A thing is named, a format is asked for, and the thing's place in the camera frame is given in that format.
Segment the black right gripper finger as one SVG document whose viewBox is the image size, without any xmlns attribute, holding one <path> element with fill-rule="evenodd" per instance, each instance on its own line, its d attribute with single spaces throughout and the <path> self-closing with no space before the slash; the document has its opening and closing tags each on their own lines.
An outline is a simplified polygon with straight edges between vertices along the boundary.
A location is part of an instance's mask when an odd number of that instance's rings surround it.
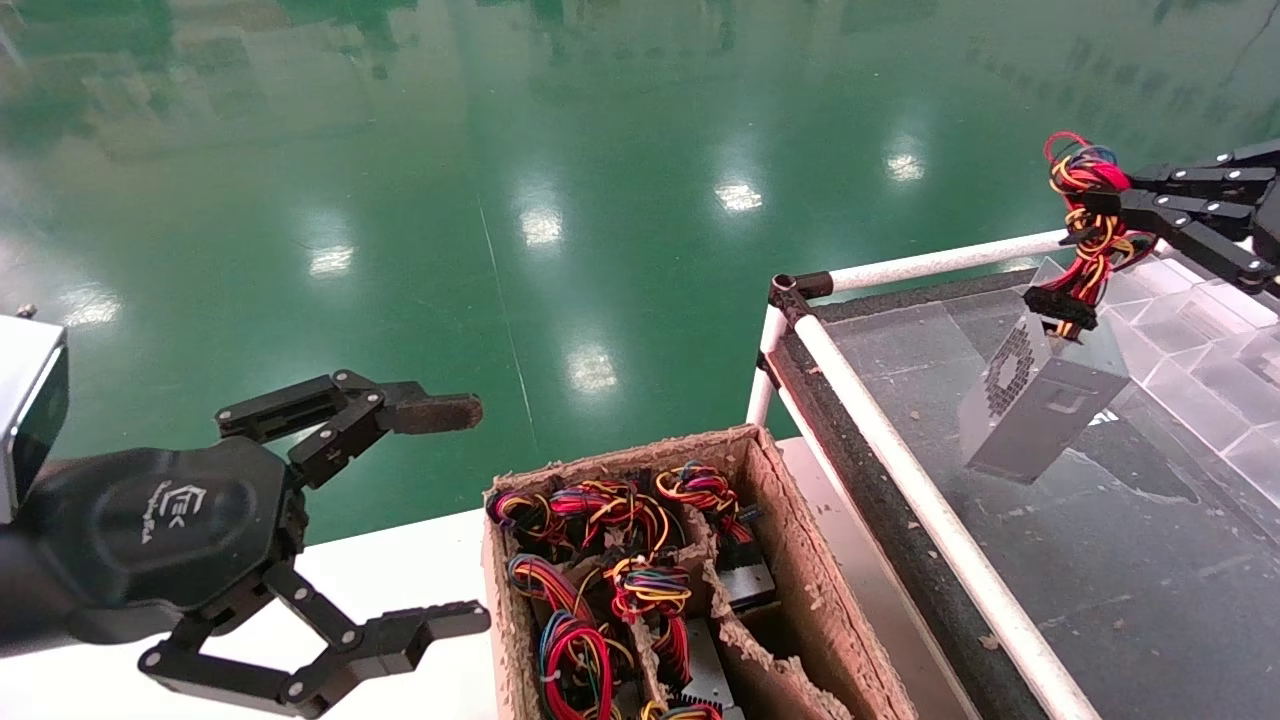
<svg viewBox="0 0 1280 720">
<path fill-rule="evenodd" d="M 1251 217 L 1254 204 L 1206 201 L 1146 190 L 1075 196 L 1100 215 L 1169 243 L 1175 251 L 1244 293 L 1276 293 L 1277 266 L 1254 254 Z"/>
<path fill-rule="evenodd" d="M 1261 202 L 1277 181 L 1279 141 L 1268 140 L 1207 160 L 1143 167 L 1130 173 L 1134 188 L 1221 202 Z"/>
</svg>

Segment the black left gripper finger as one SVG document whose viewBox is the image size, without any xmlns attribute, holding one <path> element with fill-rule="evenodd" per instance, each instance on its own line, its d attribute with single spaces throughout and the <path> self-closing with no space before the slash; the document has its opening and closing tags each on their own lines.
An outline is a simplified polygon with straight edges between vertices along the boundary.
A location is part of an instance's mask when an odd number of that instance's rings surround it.
<svg viewBox="0 0 1280 720">
<path fill-rule="evenodd" d="M 467 430 L 481 419 L 474 393 L 429 395 L 415 380 L 376 383 L 338 370 L 224 407 L 218 428 L 221 438 L 260 445 L 307 432 L 287 457 L 297 486 L 317 489 L 388 433 Z"/>
<path fill-rule="evenodd" d="M 279 600 L 325 647 L 294 671 L 205 655 L 210 637 Z M 253 571 L 224 596 L 186 614 L 146 651 L 138 670 L 165 689 L 287 717 L 320 719 L 361 683 L 413 673 L 435 641 L 489 629 L 477 601 L 403 609 L 356 624 L 288 562 Z"/>
</svg>

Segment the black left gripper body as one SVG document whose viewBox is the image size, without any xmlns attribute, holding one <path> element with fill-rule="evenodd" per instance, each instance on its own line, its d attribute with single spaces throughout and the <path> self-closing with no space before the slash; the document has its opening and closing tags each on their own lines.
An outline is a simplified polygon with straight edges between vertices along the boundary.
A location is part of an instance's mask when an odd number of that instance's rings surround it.
<svg viewBox="0 0 1280 720">
<path fill-rule="evenodd" d="M 64 462 L 20 510 L 20 638 L 172 632 L 251 573 L 292 564 L 305 532 L 292 470 L 243 437 Z"/>
</svg>

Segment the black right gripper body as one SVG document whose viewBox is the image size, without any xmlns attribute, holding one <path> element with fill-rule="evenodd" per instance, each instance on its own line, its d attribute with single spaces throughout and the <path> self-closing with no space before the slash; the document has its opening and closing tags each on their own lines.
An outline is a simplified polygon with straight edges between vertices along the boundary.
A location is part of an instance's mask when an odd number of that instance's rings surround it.
<svg viewBox="0 0 1280 720">
<path fill-rule="evenodd" d="M 1257 179 L 1256 201 L 1251 217 L 1251 246 L 1265 261 L 1279 265 L 1279 179 L 1270 176 Z"/>
</svg>

